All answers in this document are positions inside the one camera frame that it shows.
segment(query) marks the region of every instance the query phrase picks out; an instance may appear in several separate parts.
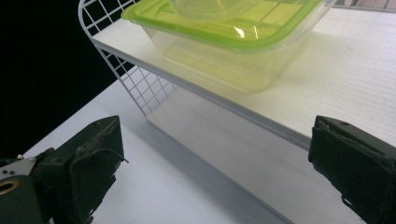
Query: white wire grid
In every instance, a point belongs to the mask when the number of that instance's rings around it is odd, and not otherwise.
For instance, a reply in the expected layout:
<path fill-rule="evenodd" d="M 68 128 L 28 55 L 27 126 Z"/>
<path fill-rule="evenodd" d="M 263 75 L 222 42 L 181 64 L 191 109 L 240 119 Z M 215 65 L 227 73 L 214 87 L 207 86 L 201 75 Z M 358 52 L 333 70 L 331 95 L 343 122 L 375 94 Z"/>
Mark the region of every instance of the white wire grid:
<path fill-rule="evenodd" d="M 81 0 L 78 6 L 81 27 L 92 38 L 119 20 L 121 12 L 136 2 L 138 0 Z M 143 114 L 147 115 L 176 88 L 174 83 L 133 65 L 100 46 L 96 48 Z"/>

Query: plastic container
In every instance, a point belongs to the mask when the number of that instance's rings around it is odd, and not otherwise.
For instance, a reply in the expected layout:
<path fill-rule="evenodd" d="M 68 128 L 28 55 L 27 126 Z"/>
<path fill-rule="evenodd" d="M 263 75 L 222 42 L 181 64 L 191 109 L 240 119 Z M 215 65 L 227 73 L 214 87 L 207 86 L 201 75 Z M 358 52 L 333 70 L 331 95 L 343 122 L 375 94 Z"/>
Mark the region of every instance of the plastic container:
<path fill-rule="evenodd" d="M 260 0 L 168 0 L 179 15 L 195 21 L 223 21 L 235 18 Z"/>
<path fill-rule="evenodd" d="M 140 24 L 159 52 L 223 87 L 252 93 L 281 76 L 304 45 L 301 37 L 334 0 L 268 1 L 226 21 L 193 21 L 168 0 L 141 0 L 121 17 Z"/>

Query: wire rack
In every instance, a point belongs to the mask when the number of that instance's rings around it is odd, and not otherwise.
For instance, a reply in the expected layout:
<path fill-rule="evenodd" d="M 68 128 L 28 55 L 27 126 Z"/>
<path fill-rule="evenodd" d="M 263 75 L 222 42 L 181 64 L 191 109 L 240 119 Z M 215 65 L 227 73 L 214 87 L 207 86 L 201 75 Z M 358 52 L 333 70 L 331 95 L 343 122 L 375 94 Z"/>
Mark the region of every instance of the wire rack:
<path fill-rule="evenodd" d="M 137 2 L 138 0 L 81 0 L 78 5 L 78 19 L 84 32 L 92 39 L 111 23 L 119 20 L 125 8 Z M 121 56 L 100 46 L 95 47 L 145 115 L 177 87 L 174 83 L 129 63 Z"/>

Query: lime green lid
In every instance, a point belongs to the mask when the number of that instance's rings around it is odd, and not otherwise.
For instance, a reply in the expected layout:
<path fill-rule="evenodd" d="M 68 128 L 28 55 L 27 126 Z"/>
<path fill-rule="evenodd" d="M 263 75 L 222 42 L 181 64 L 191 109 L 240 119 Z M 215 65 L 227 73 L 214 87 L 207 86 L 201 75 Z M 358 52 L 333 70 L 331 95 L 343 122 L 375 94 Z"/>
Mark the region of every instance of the lime green lid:
<path fill-rule="evenodd" d="M 229 49 L 264 49 L 290 35 L 322 0 L 261 0 L 226 21 L 194 21 L 178 15 L 168 0 L 141 0 L 125 20 Z"/>

